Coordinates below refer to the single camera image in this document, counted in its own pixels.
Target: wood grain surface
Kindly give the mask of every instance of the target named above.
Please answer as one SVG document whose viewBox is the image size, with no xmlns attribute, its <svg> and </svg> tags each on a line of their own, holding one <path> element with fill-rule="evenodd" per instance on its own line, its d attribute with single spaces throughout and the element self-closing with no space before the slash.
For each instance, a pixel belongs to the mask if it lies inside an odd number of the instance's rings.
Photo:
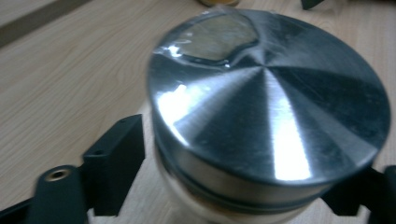
<svg viewBox="0 0 396 224">
<path fill-rule="evenodd" d="M 0 0 L 0 30 L 51 2 Z M 242 0 L 238 7 L 273 10 L 342 39 L 378 73 L 396 111 L 395 1 L 326 0 L 303 11 L 298 0 Z M 177 207 L 154 167 L 146 68 L 161 36 L 204 10 L 193 0 L 92 0 L 0 48 L 0 210 L 31 197 L 49 168 L 80 165 L 81 154 L 118 119 L 142 113 L 147 158 L 120 216 L 91 222 L 195 223 L 175 218 Z M 392 129 L 378 170 L 396 163 L 395 139 Z M 365 209 L 337 217 L 317 200 L 290 223 L 366 218 Z"/>
</svg>

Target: circular metal lid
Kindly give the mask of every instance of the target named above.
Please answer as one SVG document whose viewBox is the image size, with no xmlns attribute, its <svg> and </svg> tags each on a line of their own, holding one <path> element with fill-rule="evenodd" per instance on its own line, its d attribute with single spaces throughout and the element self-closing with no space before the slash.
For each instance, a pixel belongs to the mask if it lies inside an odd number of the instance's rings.
<svg viewBox="0 0 396 224">
<path fill-rule="evenodd" d="M 353 49 L 302 21 L 213 12 L 169 32 L 148 70 L 164 159 L 210 195 L 302 204 L 368 166 L 389 102 Z"/>
</svg>

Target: metal lid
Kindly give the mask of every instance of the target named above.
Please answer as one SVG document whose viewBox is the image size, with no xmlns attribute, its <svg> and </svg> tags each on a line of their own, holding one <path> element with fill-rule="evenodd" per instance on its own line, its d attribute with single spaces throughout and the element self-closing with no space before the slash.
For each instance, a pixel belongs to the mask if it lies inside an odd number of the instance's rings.
<svg viewBox="0 0 396 224">
<path fill-rule="evenodd" d="M 148 89 L 172 169 L 212 198 L 266 210 L 301 205 L 356 174 L 389 132 L 387 95 L 363 58 L 270 12 L 181 24 L 154 50 Z"/>
</svg>

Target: jar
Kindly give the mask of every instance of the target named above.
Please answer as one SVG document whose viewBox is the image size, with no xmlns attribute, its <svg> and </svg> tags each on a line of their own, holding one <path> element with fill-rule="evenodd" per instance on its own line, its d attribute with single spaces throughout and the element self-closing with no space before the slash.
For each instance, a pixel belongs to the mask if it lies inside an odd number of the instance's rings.
<svg viewBox="0 0 396 224">
<path fill-rule="evenodd" d="M 272 12 L 180 24 L 153 52 L 148 95 L 159 171 L 179 207 L 209 223 L 297 216 L 370 166 L 389 132 L 388 97 L 368 63 Z"/>
</svg>

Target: transparent container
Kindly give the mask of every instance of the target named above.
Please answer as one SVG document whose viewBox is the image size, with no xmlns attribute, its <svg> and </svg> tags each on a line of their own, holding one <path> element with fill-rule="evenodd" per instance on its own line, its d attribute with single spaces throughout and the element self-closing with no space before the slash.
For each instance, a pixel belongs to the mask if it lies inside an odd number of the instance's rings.
<svg viewBox="0 0 396 224">
<path fill-rule="evenodd" d="M 175 223 L 283 223 L 369 167 L 390 125 L 358 53 L 266 11 L 221 7 L 171 30 L 148 95 Z"/>
</svg>

